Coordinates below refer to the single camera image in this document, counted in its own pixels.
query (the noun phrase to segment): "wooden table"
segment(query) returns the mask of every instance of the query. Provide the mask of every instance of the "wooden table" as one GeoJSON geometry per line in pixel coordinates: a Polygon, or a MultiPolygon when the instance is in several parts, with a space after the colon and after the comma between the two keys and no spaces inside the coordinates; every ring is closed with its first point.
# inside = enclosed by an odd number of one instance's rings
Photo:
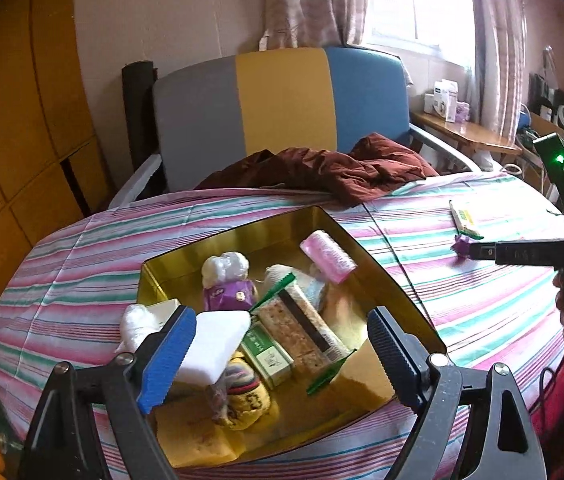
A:
{"type": "Polygon", "coordinates": [[[459,143],[459,150],[467,153],[469,150],[487,150],[488,152],[508,153],[519,155],[522,149],[514,144],[509,144],[491,130],[475,123],[447,123],[442,118],[425,114],[424,112],[411,112],[411,122],[419,127],[428,126],[435,131],[449,136],[459,143]]]}

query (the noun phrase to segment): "purple item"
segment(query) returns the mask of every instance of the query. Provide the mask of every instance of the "purple item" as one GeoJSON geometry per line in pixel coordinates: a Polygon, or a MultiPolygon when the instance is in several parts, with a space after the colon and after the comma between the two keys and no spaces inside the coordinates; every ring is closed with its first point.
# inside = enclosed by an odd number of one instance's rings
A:
{"type": "Polygon", "coordinates": [[[223,283],[204,289],[204,310],[249,310],[255,304],[251,280],[223,283]]]}
{"type": "Polygon", "coordinates": [[[469,120],[469,103],[460,101],[456,107],[456,123],[463,123],[469,120]]]}
{"type": "Polygon", "coordinates": [[[469,248],[472,240],[467,235],[456,235],[456,243],[451,246],[451,250],[455,251],[462,258],[469,258],[469,248]]]}
{"type": "Polygon", "coordinates": [[[300,243],[300,248],[330,282],[342,283],[357,267],[351,257],[325,231],[311,233],[300,243]]]}

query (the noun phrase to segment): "bed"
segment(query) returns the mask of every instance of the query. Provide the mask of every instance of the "bed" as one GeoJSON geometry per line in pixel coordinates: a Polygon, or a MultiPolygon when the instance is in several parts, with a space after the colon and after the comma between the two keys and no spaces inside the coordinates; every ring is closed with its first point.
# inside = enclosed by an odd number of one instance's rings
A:
{"type": "MultiPolygon", "coordinates": [[[[210,234],[308,205],[326,209],[390,273],[436,326],[458,365],[512,369],[530,405],[540,370],[564,352],[553,271],[472,262],[450,251],[448,200],[470,202],[486,240],[564,237],[564,218],[522,181],[461,173],[407,184],[343,210],[329,196],[289,190],[164,194],[98,213],[39,242],[0,298],[0,402],[24,437],[53,365],[108,362],[118,323],[136,297],[139,269],[156,254],[210,234]]],[[[457,455],[468,413],[460,409],[440,475],[457,455]]],[[[114,478],[123,462],[107,417],[96,409],[114,478]]],[[[255,463],[181,470],[182,479],[380,479],[414,422],[392,401],[327,438],[255,463]]]]}

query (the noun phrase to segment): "white wall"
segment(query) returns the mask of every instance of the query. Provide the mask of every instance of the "white wall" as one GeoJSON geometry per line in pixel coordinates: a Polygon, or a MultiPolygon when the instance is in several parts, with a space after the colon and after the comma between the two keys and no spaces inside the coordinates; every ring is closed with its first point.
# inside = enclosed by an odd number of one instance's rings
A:
{"type": "Polygon", "coordinates": [[[424,94],[433,92],[433,85],[441,79],[457,81],[457,96],[460,101],[466,98],[468,76],[462,66],[444,61],[443,59],[426,56],[401,48],[369,45],[376,50],[382,50],[400,57],[413,79],[413,88],[409,92],[409,108],[421,112],[424,108],[424,94]]]}
{"type": "Polygon", "coordinates": [[[75,0],[80,68],[89,108],[119,187],[132,174],[120,70],[149,59],[159,75],[255,50],[264,0],[75,0]]]}

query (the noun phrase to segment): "pink hair roller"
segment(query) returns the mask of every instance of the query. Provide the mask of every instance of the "pink hair roller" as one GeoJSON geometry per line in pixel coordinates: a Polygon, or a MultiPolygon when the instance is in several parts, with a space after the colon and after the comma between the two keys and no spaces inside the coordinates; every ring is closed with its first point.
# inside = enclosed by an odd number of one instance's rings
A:
{"type": "Polygon", "coordinates": [[[314,231],[300,243],[313,263],[333,283],[342,283],[357,265],[325,231],[314,231]]]}

